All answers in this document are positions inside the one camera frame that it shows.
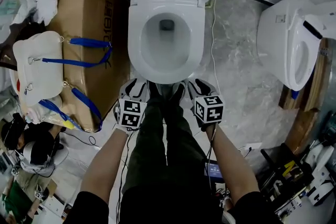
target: large brown cardboard box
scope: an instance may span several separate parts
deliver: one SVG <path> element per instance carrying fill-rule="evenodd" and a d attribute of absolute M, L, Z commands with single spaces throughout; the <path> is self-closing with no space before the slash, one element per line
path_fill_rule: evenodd
<path fill-rule="evenodd" d="M 65 39 L 85 37 L 111 41 L 109 64 L 92 68 L 64 65 L 64 79 L 78 88 L 105 117 L 118 98 L 120 87 L 129 80 L 127 52 L 128 0 L 58 0 L 58 13 L 48 26 Z M 63 44 L 63 58 L 99 62 L 107 50 Z M 97 131 L 99 121 L 72 93 L 64 88 L 62 111 L 71 115 L 87 132 Z M 60 118 L 49 121 L 59 124 Z"/>

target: blue screen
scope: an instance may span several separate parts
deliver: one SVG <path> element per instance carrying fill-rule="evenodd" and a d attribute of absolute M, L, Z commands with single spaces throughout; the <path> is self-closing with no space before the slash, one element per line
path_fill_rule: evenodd
<path fill-rule="evenodd" d="M 217 177 L 217 178 L 223 178 L 222 174 L 220 173 L 219 166 L 217 164 L 209 163 L 208 173 L 210 177 Z"/>

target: white toilet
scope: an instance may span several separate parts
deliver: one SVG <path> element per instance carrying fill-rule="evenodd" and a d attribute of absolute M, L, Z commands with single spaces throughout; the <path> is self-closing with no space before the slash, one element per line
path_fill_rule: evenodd
<path fill-rule="evenodd" d="M 307 83 L 315 66 L 324 28 L 312 15 L 309 0 L 283 0 L 263 11 L 257 51 L 264 67 L 295 91 Z"/>
<path fill-rule="evenodd" d="M 131 0 L 128 52 L 144 78 L 179 82 L 200 64 L 208 0 Z"/>

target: white box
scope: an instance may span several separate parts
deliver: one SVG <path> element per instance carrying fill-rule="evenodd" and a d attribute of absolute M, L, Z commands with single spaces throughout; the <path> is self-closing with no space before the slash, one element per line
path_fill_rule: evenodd
<path fill-rule="evenodd" d="M 221 95 L 195 98 L 195 115 L 203 123 L 220 122 L 223 118 L 224 100 Z"/>
<path fill-rule="evenodd" d="M 119 99 L 117 121 L 120 126 L 139 128 L 147 103 Z"/>

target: gray tile floor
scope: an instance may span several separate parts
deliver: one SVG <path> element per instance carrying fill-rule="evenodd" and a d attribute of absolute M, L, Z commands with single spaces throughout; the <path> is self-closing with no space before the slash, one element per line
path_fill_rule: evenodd
<path fill-rule="evenodd" d="M 283 111 L 278 107 L 282 83 L 263 68 L 257 56 L 257 26 L 260 14 L 265 8 L 265 5 L 253 0 L 217 0 L 215 7 L 213 54 L 219 87 L 226 103 L 224 120 L 220 126 L 237 148 L 253 142 L 262 142 L 262 148 L 280 145 L 285 141 L 297 113 L 297 111 Z M 192 77 L 201 78 L 216 85 L 210 53 L 213 18 L 213 10 L 207 9 L 203 59 Z M 181 106 L 185 109 L 184 116 L 190 124 L 195 139 L 207 153 L 209 141 L 205 134 L 200 132 L 189 110 L 191 102 L 188 96 L 182 101 Z M 94 134 L 98 146 L 106 142 L 114 124 L 113 115 L 110 113 L 104 121 L 102 131 Z M 88 141 L 90 135 L 76 131 L 71 133 L 85 141 Z M 136 135 L 130 140 L 130 151 L 135 146 L 135 139 Z M 69 193 L 73 194 L 75 191 L 73 176 L 78 180 L 81 179 L 86 165 L 91 162 L 99 148 L 81 144 L 70 136 L 64 136 L 63 141 L 68 145 L 70 154 L 60 167 L 62 171 L 55 173 L 55 180 L 59 182 L 66 180 L 65 174 L 69 174 L 71 184 L 65 186 L 68 191 L 63 189 L 62 193 L 67 194 L 69 196 L 67 199 L 71 200 Z M 109 205 L 111 222 L 116 216 L 115 206 L 118 200 L 120 172 L 126 153 L 125 148 L 111 194 Z M 252 151 L 247 156 L 247 160 L 255 173 L 259 172 L 265 164 L 260 151 Z"/>

